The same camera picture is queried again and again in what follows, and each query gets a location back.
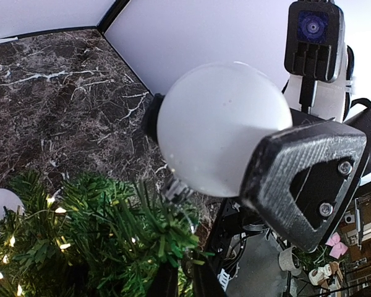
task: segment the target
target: white panel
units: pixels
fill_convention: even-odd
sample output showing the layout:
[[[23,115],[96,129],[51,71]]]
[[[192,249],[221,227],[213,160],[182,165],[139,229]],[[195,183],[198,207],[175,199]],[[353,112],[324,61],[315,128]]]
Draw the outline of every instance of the white panel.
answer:
[[[243,61],[281,88],[293,0],[132,0],[106,37],[152,92],[213,61]],[[356,55],[358,94],[371,96],[371,0],[337,0]]]
[[[0,0],[0,38],[96,26],[114,0]]]

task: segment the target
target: marble surface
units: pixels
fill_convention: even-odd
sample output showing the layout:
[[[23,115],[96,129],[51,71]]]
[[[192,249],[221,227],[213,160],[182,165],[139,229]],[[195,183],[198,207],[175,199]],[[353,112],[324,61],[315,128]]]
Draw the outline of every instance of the marble surface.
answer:
[[[52,191],[82,171],[162,185],[165,163],[140,129],[151,99],[96,30],[0,45],[0,187],[26,169]]]

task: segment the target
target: bolt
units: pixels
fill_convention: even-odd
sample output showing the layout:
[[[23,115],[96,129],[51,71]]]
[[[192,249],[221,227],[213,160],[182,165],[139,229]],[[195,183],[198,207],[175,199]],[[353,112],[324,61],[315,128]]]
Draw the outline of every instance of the bolt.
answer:
[[[343,161],[338,165],[338,172],[343,176],[351,174],[353,166],[349,161]]]
[[[322,203],[319,207],[319,212],[323,217],[329,217],[334,211],[334,207],[330,203]]]

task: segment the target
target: pink bow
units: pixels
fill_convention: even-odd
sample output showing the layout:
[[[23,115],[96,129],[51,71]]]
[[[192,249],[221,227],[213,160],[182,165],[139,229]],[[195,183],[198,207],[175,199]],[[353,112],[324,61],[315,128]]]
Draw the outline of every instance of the pink bow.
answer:
[[[330,256],[334,257],[335,259],[339,259],[339,257],[344,255],[348,250],[348,247],[341,242],[341,237],[337,232],[331,235],[331,237],[326,242],[326,245],[333,247],[331,249]]]

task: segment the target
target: christmas tree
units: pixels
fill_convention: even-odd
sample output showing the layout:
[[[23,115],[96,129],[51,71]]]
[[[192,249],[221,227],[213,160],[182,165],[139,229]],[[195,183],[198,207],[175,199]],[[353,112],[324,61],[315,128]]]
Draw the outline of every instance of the christmas tree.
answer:
[[[29,172],[9,187],[23,207],[0,218],[3,297],[145,296],[160,264],[198,248],[195,209],[146,183],[83,174],[49,195]],[[179,292],[192,296],[184,274]]]

